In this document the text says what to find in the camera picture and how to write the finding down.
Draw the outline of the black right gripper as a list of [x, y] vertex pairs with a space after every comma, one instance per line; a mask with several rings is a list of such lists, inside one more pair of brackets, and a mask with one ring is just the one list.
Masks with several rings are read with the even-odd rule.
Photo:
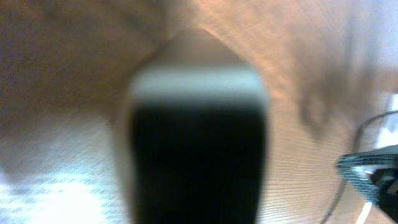
[[342, 156], [339, 174], [397, 223], [397, 145]]

